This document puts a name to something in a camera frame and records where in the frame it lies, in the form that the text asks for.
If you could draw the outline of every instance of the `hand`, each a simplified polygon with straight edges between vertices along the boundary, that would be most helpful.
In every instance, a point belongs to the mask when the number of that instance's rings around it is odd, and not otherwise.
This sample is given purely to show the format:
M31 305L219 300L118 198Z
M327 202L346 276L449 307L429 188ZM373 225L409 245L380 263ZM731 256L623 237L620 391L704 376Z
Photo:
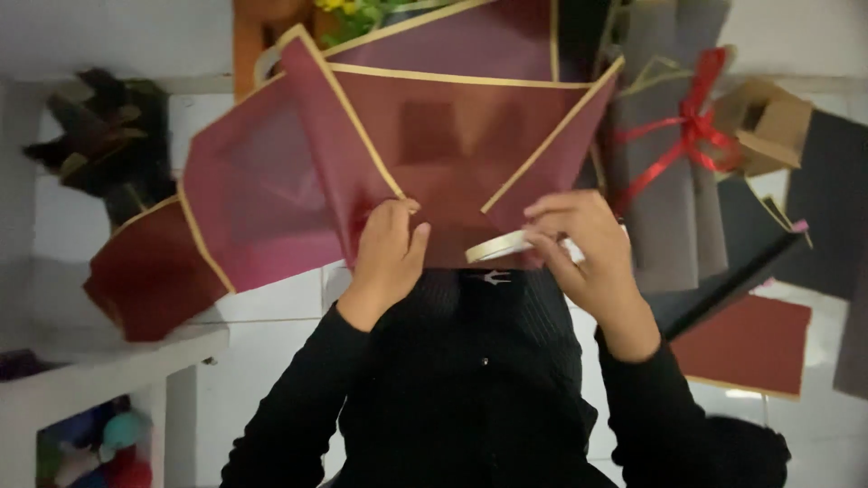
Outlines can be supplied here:
M600 325L609 351L621 360L644 360L660 333L633 277L630 242L596 190L547 195L524 210L526 239L534 245L570 300ZM566 234L585 255L574 263L556 239Z
M358 243L352 283L338 299L341 316L360 331L370 332L422 275L431 225L419 224L411 239L410 216L419 209L414 200L389 200L368 217Z

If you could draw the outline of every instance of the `white shelf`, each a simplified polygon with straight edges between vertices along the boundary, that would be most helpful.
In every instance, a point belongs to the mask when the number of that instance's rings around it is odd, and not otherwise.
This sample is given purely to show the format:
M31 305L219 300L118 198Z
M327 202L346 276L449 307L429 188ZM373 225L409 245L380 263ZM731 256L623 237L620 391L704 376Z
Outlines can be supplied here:
M0 384L0 488L34 486L40 429L125 393L153 423L142 455L152 461L154 488L162 487L166 377L228 345L224 325L187 326L161 343Z

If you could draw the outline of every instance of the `person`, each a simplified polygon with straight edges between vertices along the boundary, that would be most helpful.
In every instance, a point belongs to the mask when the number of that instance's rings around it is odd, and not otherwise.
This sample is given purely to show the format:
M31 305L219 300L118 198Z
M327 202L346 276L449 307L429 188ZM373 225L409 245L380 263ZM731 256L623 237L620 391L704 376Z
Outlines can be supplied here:
M779 435L694 402L599 193L526 209L546 264L530 271L423 272L432 229L410 231L418 210L409 199L373 210L351 285L234 442L223 486L319 485L338 418L346 462L333 486L614 486L586 459L596 410L564 294L597 322L628 486L783 485Z

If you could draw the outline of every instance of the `red ribbon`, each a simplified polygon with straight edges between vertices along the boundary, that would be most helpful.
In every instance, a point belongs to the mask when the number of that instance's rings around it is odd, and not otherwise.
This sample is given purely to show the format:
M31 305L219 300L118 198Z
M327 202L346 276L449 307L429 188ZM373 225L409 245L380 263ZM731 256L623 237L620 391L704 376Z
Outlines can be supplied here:
M681 125L681 139L669 151L660 156L644 173L639 175L630 186L615 200L612 206L616 215L623 215L627 205L645 187L666 170L682 154L686 154L690 161L712 171L729 171L737 163L738 146L735 140L720 132L712 126L714 111L709 108L704 114L700 114L702 105L705 103L714 82L727 64L728 51L726 48L706 49L700 54L696 64L696 73L691 82L687 98L679 104L678 117L672 117L657 122L651 122L636 129L615 135L615 143L629 142L657 129L671 125ZM698 145L700 141L709 141L712 145L721 148L725 157L721 164L715 164L711 156L703 154Z

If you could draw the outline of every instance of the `burgundy wrapping paper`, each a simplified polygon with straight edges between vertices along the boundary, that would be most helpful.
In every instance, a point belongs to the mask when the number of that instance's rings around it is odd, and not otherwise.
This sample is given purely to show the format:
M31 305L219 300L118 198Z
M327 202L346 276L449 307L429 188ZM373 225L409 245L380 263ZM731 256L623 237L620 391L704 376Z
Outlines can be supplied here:
M275 78L190 144L181 198L234 292L341 259L288 82Z
M366 213L386 198L409 196L422 204L416 221L433 228L425 265L469 266L467 248L521 227L523 206L571 187L620 68L593 87L332 72L303 29L287 32L280 45L351 264ZM516 254L476 266L538 262Z
M324 56L331 63L372 68L556 81L557 2L554 11L552 3L468 0L376 30Z
M84 291L130 342L161 340L227 293L177 197L129 221L90 261Z
M798 397L811 308L746 295L681 335L672 351L699 381Z

